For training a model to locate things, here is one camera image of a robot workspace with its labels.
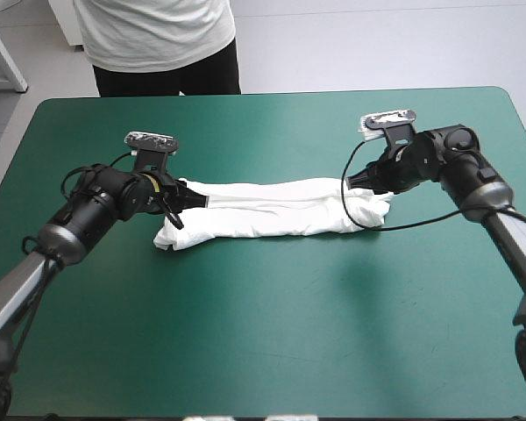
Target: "person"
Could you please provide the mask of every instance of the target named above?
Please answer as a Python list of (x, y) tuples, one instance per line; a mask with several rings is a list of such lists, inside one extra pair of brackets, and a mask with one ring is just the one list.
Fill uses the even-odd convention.
[(74, 0), (100, 96), (239, 94), (230, 0)]

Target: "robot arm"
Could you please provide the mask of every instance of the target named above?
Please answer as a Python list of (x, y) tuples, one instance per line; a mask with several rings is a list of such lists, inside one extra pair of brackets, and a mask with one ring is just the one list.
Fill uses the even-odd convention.
[(81, 175), (66, 204), (39, 230), (38, 248), (0, 281), (0, 419), (11, 399), (7, 376), (16, 360), (12, 335), (52, 277), (82, 261), (118, 220), (142, 212), (165, 213), (181, 229), (179, 213), (207, 203), (206, 196), (166, 171), (168, 155), (178, 148), (176, 139), (131, 132), (125, 142), (136, 155), (134, 169), (123, 172), (96, 164), (71, 172)]
[(346, 178), (349, 189), (402, 193), (419, 183), (440, 182), (470, 221), (483, 225), (524, 293), (514, 325), (516, 356), (526, 379), (526, 224), (513, 207), (513, 191), (480, 152), (475, 132), (453, 125), (416, 133), (410, 110), (364, 116), (365, 140), (385, 137), (387, 147), (377, 161)]

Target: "white t-shirt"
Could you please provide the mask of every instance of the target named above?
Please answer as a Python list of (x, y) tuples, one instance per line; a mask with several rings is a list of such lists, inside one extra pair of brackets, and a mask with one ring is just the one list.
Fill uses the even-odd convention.
[(74, 0), (89, 61), (162, 72), (217, 53), (236, 36), (230, 0)]

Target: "white shirt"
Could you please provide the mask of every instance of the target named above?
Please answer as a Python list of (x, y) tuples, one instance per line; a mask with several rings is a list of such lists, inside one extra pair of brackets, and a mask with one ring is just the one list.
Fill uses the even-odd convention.
[(230, 0), (74, 0), (89, 61), (162, 72), (217, 53), (236, 36)]
[[(180, 215), (185, 225), (182, 230), (166, 218), (154, 239), (159, 248), (181, 250), (215, 237), (254, 238), (361, 230), (345, 214), (341, 181), (336, 178), (280, 184), (187, 182), (187, 187), (208, 196), (209, 204), (206, 208), (184, 210)], [(378, 226), (384, 224), (393, 195), (345, 188), (345, 203), (360, 224)]]

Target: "folded cloth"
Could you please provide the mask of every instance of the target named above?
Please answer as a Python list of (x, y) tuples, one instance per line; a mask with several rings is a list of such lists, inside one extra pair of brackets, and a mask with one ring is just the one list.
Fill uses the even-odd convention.
[[(341, 182), (311, 178), (280, 184), (203, 184), (187, 186), (209, 197), (206, 208), (184, 210), (185, 227), (177, 230), (166, 218), (154, 244), (167, 250), (191, 247), (215, 237), (312, 235), (361, 230), (346, 216)], [(345, 189), (352, 217), (366, 226), (382, 225), (392, 193), (375, 195), (369, 189)]]

